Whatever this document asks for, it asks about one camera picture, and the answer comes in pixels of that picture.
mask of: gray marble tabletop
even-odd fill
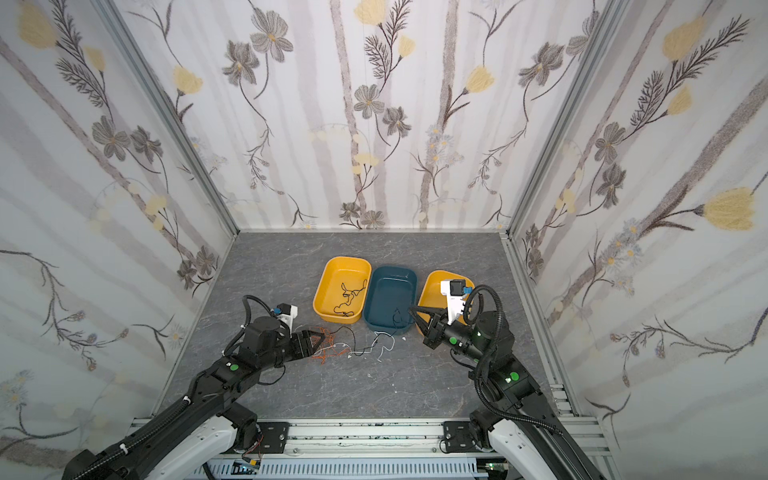
[[[187,389],[195,373],[220,356],[243,322],[240,298],[245,294],[256,295],[271,306],[297,305],[299,316],[294,326],[337,329],[339,324],[323,321],[312,308],[323,268],[337,256],[365,258],[374,269],[395,265],[414,270],[419,277],[417,298],[433,270],[449,270],[475,284],[492,286],[502,299],[515,334],[515,355],[551,399],[497,233],[242,233],[179,360],[163,408]],[[255,306],[254,315],[260,315],[260,310]],[[363,320],[350,327],[358,348],[369,346],[376,336]],[[432,350],[422,344],[422,338],[413,326],[395,337],[391,352],[382,354],[377,346],[360,357],[342,355],[324,363],[318,359],[288,363],[277,384],[255,386],[239,401],[261,418],[467,416],[480,406],[467,369],[451,360],[449,349]],[[341,329],[336,341],[351,344],[352,335]],[[379,345],[389,348],[392,340],[382,337]],[[262,381],[274,380],[279,374],[265,372]]]

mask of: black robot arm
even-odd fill
[[[270,316],[250,321],[246,296],[246,322],[223,355],[192,379],[186,394],[146,425],[97,455],[84,450],[64,470],[63,480],[140,480],[200,424],[224,415],[239,427],[255,429],[255,416],[235,403],[249,388],[260,383],[261,372],[281,368],[293,360],[314,355],[325,335],[310,330],[291,333],[285,323]],[[243,437],[238,432],[238,439]]]
[[[481,291],[494,299],[496,311],[483,312],[482,298],[474,307],[477,311],[472,311],[472,301]],[[463,312],[466,325],[448,324],[446,309],[411,306],[409,313],[424,334],[425,345],[436,349],[445,344],[475,364],[469,378],[483,406],[470,415],[470,429],[479,448],[490,448],[488,433],[498,422],[508,419],[530,439],[555,478],[603,478],[560,423],[536,380],[513,354],[515,336],[509,331],[501,301],[491,287],[477,286],[470,293]],[[420,313],[429,316],[429,321]]]

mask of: plastic bin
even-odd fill
[[[362,258],[334,257],[328,260],[312,301],[315,313],[327,322],[350,324],[359,320],[370,288],[371,270],[371,264]],[[342,284],[349,292],[359,290],[363,283],[365,289],[357,295],[344,296]]]
[[[399,335],[413,319],[408,307],[416,300],[416,273],[400,266],[380,266],[371,276],[371,292],[362,316],[371,330]]]
[[[445,295],[440,293],[440,282],[443,280],[460,280],[464,279],[467,286],[475,288],[475,284],[466,276],[459,275],[458,273],[452,273],[447,270],[435,270],[427,277],[427,281],[422,289],[422,295],[419,297],[419,306],[430,306],[432,308],[448,308],[448,299]],[[429,315],[425,313],[419,314],[425,322],[429,321]],[[460,316],[458,321],[464,323],[464,317]]]

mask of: yellow plastic bin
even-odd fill
[[[350,324],[359,320],[366,304],[371,270],[371,264],[362,258],[334,257],[328,260],[312,301],[315,313],[327,322]]]
[[[475,288],[475,284],[466,276],[459,275],[458,273],[452,273],[447,270],[435,270],[427,277],[427,282],[424,284],[422,295],[419,297],[419,306],[429,306],[432,308],[448,308],[448,299],[445,295],[440,293],[440,282],[443,280],[465,280],[467,286]],[[429,315],[426,313],[419,314],[425,322],[429,321]],[[458,318],[458,321],[464,323],[463,316]]]

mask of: wall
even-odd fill
[[[0,12],[0,471],[57,478],[150,414],[230,236],[89,3]]]
[[[632,2],[514,242],[624,478],[765,478],[768,6]]]
[[[258,229],[506,228],[604,4],[250,3],[117,1]]]

